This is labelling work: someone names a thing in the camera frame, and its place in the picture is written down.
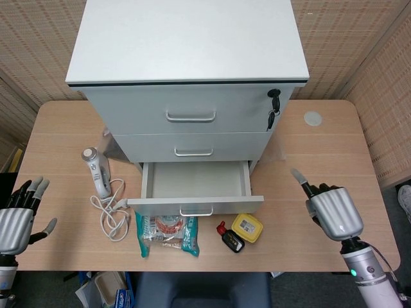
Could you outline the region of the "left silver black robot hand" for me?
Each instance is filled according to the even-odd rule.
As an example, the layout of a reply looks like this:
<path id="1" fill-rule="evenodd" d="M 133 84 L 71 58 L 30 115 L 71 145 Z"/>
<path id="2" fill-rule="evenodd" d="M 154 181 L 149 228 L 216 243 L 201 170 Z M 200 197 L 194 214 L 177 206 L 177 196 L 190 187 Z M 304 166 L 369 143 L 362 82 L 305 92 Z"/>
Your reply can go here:
<path id="1" fill-rule="evenodd" d="M 33 233 L 33 223 L 49 180 L 26 181 L 1 207 L 1 255 L 19 255 L 31 244 L 48 237 L 57 225 L 53 218 L 44 230 Z"/>

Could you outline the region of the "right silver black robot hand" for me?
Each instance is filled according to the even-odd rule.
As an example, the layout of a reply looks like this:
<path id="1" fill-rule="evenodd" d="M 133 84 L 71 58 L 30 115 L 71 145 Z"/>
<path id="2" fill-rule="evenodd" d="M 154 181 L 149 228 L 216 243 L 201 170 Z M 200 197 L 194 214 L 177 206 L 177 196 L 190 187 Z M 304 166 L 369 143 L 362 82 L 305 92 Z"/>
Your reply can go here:
<path id="1" fill-rule="evenodd" d="M 363 220 L 345 187 L 311 185 L 297 169 L 290 172 L 307 196 L 306 208 L 311 219 L 331 240 L 345 241 L 363 232 Z"/>

